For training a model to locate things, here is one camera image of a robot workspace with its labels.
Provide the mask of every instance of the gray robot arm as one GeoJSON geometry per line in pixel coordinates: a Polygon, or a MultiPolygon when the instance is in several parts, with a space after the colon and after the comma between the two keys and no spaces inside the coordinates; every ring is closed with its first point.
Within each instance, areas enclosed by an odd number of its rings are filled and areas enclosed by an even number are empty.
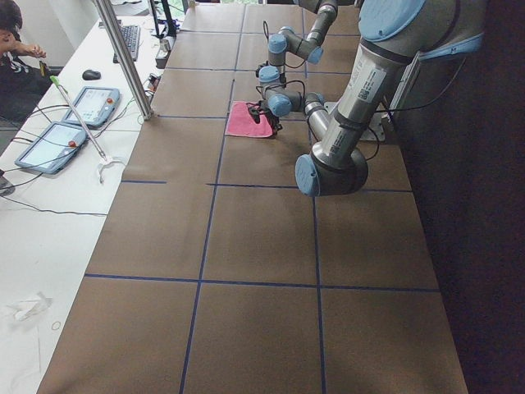
{"type": "MultiPolygon", "coordinates": [[[[362,38],[354,69],[336,109],[329,114],[320,94],[307,94],[296,105],[319,139],[296,163],[300,190],[312,196],[359,190],[367,180],[368,166],[356,145],[399,69],[416,53],[420,60],[428,60],[476,51],[485,8],[486,0],[366,0],[359,14],[362,38]]],[[[274,101],[288,98],[284,90],[279,95],[282,99],[274,101]]]]}

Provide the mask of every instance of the computer mouse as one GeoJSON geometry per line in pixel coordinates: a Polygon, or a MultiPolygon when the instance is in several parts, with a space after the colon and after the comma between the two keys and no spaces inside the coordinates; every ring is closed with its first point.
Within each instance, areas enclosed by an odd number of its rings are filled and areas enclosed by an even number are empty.
{"type": "Polygon", "coordinates": [[[86,70],[84,71],[84,73],[82,73],[82,79],[83,80],[99,80],[100,71],[86,70]]]}

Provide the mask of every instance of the person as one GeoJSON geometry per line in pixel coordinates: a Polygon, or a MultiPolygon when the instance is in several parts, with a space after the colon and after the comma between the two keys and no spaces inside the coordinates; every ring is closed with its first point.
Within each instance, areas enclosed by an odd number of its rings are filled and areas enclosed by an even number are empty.
{"type": "Polygon", "coordinates": [[[20,56],[46,57],[37,44],[23,44],[22,14],[13,0],[0,0],[0,117],[23,122],[46,93],[51,81],[27,66],[20,56]]]}

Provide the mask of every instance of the black hair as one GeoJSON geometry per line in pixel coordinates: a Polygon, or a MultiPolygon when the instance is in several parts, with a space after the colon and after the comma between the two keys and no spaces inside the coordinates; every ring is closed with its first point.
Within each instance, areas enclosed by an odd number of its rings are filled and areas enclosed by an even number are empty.
{"type": "Polygon", "coordinates": [[[22,28],[22,13],[13,0],[0,0],[0,29],[11,31],[18,35],[22,28]]]}

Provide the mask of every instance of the red cloth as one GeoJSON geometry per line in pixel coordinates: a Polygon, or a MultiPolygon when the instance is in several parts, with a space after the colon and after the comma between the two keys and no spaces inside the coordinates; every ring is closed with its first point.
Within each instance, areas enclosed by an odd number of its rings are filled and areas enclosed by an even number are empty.
{"type": "Polygon", "coordinates": [[[260,116],[261,122],[255,120],[248,112],[245,101],[234,101],[231,106],[226,135],[237,137],[267,138],[273,135],[273,130],[268,119],[264,115],[260,116]]]}

